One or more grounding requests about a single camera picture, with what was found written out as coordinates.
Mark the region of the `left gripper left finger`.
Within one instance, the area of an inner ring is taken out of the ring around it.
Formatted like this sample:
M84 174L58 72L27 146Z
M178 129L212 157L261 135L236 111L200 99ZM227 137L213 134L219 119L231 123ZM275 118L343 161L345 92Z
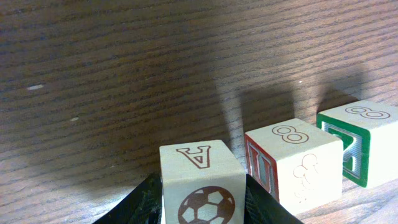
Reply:
M151 174L93 224L161 224L162 183Z

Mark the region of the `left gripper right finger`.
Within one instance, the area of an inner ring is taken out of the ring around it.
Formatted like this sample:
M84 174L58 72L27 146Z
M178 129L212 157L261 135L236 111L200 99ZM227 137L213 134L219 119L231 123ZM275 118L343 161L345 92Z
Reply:
M244 224L303 224L252 176L246 175Z

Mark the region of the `white block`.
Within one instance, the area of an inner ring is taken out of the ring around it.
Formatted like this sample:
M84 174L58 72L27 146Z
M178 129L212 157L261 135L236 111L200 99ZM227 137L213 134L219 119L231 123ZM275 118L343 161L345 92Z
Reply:
M343 175L364 188L397 178L397 107L356 101L321 111L317 127L343 141Z
M249 174L296 215L342 193L343 142L301 119L244 134Z

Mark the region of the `block with red emblem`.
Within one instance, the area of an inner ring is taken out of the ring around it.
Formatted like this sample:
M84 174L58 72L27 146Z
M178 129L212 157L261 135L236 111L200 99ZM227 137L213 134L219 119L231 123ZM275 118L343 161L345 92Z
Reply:
M223 141L159 152L166 223L243 223L246 171Z

